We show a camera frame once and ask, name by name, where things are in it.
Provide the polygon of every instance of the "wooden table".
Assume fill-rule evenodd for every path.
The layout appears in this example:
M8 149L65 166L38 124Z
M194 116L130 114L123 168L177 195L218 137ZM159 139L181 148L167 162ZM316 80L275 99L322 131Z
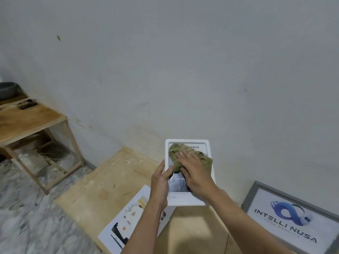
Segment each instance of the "wooden table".
M158 166L158 162L124 147L56 203L109 254L98 239L99 233L144 185L150 186L151 175ZM212 208L177 207L157 239L156 253L224 254L227 240L237 251L227 254L240 253Z
M45 194L49 193L49 189L54 185L68 177L71 173L77 170L79 167L84 166L81 152L74 139L74 136L67 123L67 117L55 110L46 107L43 104L38 103L36 106L21 110L16 107L17 102L10 104L4 104L0 106L0 147L10 154L12 158L18 160L19 164L28 173L28 175L34 180L34 182L44 191ZM33 174L27 166L19 159L18 155L13 151L10 144L21 140L27 136L35 134L44 130L51 141L40 146L42 148L51 143L57 143L49 130L49 127L63 122L66 133L68 134L74 150L79 158L79 163L74 165L68 172L62 167L56 164L53 160L47 158L47 162L59 169L63 175L50 182L44 187L38 177Z

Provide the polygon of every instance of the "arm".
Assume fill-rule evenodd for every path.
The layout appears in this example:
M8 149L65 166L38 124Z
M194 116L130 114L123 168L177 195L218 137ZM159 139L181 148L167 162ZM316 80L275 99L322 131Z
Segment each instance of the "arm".
M162 173L164 166L165 161L162 161L152 175L150 199L121 254L154 253L160 216L167 206L168 179L173 174L173 167L169 167L166 172Z
M269 231L251 219L226 192L219 189L195 153L176 153L184 166L181 173L188 187L205 198L221 218L244 254L291 254Z

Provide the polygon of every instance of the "framed poster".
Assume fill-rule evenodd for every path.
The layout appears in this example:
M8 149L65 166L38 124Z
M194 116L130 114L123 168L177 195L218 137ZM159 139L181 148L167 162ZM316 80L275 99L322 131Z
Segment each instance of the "framed poster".
M298 254L339 253L339 216L255 181L241 208Z

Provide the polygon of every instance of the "blue logo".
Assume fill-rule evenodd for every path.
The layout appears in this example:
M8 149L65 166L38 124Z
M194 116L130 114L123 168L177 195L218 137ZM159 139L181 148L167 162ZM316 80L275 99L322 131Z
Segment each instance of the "blue logo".
M312 213L309 210L300 207L299 205L272 201L271 206L278 217L285 220L292 220L298 226L306 226L312 220ZM300 209L303 212L302 216L298 215L296 208ZM281 213L284 209L286 209L290 213L290 217L286 217Z

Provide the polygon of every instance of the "floor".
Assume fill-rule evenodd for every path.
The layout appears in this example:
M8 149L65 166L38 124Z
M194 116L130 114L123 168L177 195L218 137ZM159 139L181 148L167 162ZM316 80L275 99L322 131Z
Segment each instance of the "floor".
M44 150L64 168L77 162L73 154L57 147ZM95 243L58 207L54 200L77 180L91 172L80 168L54 187L49 195L36 186L19 167L6 160L0 163L0 250L2 254L101 253ZM47 184L61 173L51 166L41 170Z

